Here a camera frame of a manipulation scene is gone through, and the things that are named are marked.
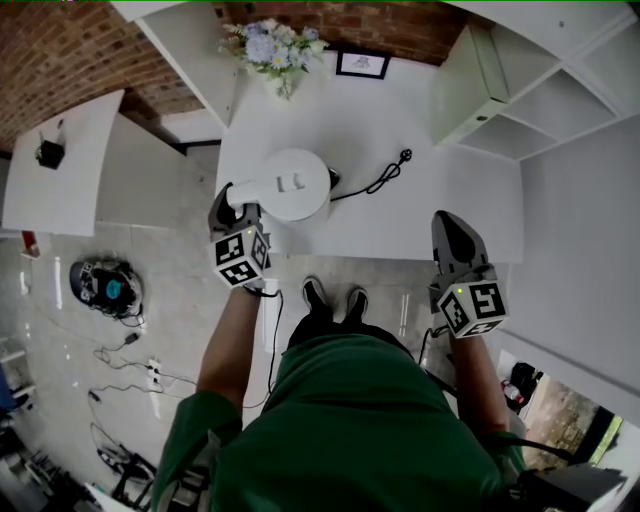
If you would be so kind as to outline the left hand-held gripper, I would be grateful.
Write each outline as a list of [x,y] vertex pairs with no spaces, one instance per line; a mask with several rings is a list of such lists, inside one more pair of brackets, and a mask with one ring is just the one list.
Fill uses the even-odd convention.
[[209,211],[209,261],[229,288],[255,286],[268,268],[269,239],[263,230],[259,204],[245,203],[241,217],[236,217],[227,199],[232,186],[229,182],[221,189]]

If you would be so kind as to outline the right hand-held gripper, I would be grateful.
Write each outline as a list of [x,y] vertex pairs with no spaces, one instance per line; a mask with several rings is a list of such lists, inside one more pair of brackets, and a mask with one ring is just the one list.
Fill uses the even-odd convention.
[[493,331],[508,319],[508,307],[483,239],[460,217],[444,210],[435,212],[431,229],[438,268],[429,285],[432,312],[444,316],[456,339]]

